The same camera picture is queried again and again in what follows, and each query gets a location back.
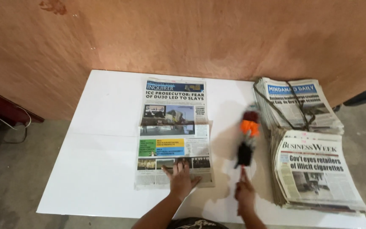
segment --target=electrical cord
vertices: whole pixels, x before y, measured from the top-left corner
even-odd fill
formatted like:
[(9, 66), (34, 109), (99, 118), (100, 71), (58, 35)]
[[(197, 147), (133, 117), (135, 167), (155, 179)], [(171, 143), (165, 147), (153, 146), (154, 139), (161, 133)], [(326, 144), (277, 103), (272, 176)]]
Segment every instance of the electrical cord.
[[(19, 108), (21, 108), (22, 110), (24, 110), (25, 111), (25, 113), (28, 115), (28, 117), (29, 117), (29, 123), (28, 123), (28, 125), (24, 125), (25, 126), (25, 134), (24, 134), (24, 137), (23, 137), (23, 139), (21, 140), (21, 141), (18, 141), (18, 142), (12, 142), (12, 141), (5, 141), (4, 139), (3, 139), (3, 142), (2, 142), (2, 144), (19, 144), (19, 143), (22, 143), (22, 142), (24, 142), (25, 140), (26, 140), (26, 137), (28, 136), (28, 126), (31, 124), (31, 122), (32, 122), (32, 118), (31, 118), (31, 116), (28, 114), (28, 112), (25, 110), (25, 109), (23, 109), (22, 107), (20, 107), (20, 106), (18, 106)], [(0, 121), (1, 122), (3, 122), (3, 123), (5, 123), (7, 126), (9, 126), (10, 128), (12, 128), (12, 129), (14, 129), (14, 130), (18, 130), (18, 129), (16, 129), (16, 128), (14, 128), (13, 126), (11, 126), (11, 125), (9, 125), (8, 123), (6, 123), (4, 120), (2, 120), (1, 118), (0, 118)]]

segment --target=philippine daily inquirer newspaper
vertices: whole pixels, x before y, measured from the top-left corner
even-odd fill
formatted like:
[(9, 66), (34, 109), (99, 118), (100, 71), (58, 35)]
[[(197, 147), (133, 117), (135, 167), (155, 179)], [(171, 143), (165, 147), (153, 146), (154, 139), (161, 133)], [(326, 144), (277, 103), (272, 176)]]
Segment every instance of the philippine daily inquirer newspaper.
[[(296, 80), (289, 81), (289, 83), (299, 101), (303, 102), (303, 112), (315, 115), (309, 131), (333, 134), (344, 133), (344, 126), (328, 104), (318, 80)], [(255, 86), (283, 113), (294, 127), (305, 125), (301, 109), (286, 82), (263, 77), (259, 79)], [(292, 129), (262, 96), (257, 92), (255, 92), (255, 96), (261, 109), (262, 120), (269, 130), (278, 127)], [(312, 116), (306, 115), (306, 118), (309, 121)]]
[(345, 162), (341, 138), (299, 130), (272, 132), (272, 184), (277, 205), (366, 213)]
[(173, 173), (183, 159), (202, 177), (198, 187), (214, 187), (205, 82), (150, 78), (143, 101), (135, 189), (169, 188), (161, 167)]

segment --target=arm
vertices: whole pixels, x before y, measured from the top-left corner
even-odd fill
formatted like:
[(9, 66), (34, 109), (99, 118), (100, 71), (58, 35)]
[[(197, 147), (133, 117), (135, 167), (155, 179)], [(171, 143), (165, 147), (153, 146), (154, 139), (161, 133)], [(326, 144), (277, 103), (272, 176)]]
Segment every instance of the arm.
[(242, 217), (247, 228), (266, 229), (255, 212), (255, 190), (244, 168), (241, 171), (241, 180), (237, 183), (235, 199), (238, 200), (238, 215)]
[(166, 228), (183, 200), (201, 179), (196, 177), (190, 180), (189, 163), (184, 160), (173, 165), (173, 174), (165, 166), (162, 166), (162, 170), (170, 179), (170, 194), (142, 216), (132, 229)]

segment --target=mindanao daily newspaper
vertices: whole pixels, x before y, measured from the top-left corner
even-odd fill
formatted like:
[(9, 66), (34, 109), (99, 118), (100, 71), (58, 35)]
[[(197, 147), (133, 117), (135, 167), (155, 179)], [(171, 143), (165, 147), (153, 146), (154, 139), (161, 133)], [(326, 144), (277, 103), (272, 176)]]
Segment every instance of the mindanao daily newspaper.
[(366, 213), (344, 159), (340, 135), (282, 131), (274, 168), (285, 207)]
[[(303, 103), (302, 110), (307, 114), (307, 120), (312, 118), (309, 114), (313, 113), (315, 115), (315, 119), (310, 125), (311, 131), (343, 134), (344, 126), (334, 114), (318, 80), (295, 80), (289, 81), (289, 83), (299, 101)], [(302, 127), (305, 125), (301, 109), (285, 81), (276, 81), (263, 77), (257, 82), (256, 86), (284, 114), (293, 126)], [(256, 97), (261, 106), (262, 113), (266, 116), (264, 119), (270, 130), (273, 126), (291, 129), (289, 124), (262, 97), (258, 94), (256, 94)]]
[(214, 187), (204, 81), (149, 78), (143, 99), (136, 159), (135, 189), (169, 188), (161, 167), (189, 162), (198, 187)]

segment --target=person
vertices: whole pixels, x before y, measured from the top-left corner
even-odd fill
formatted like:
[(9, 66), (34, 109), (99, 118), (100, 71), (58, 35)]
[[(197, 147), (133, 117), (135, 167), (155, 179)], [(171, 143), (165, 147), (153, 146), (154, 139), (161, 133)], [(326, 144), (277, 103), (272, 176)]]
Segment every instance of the person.
[[(132, 229), (226, 229), (227, 227), (203, 218), (185, 218), (172, 220), (177, 209), (191, 190), (200, 182), (201, 177), (190, 179), (189, 163), (180, 161), (173, 165), (173, 174), (162, 166), (163, 172), (170, 180), (170, 193), (144, 216), (142, 216)], [(255, 190), (248, 180), (245, 169), (241, 170), (241, 179), (236, 184), (235, 199), (238, 201), (237, 213), (244, 220), (247, 229), (266, 229), (255, 212)]]

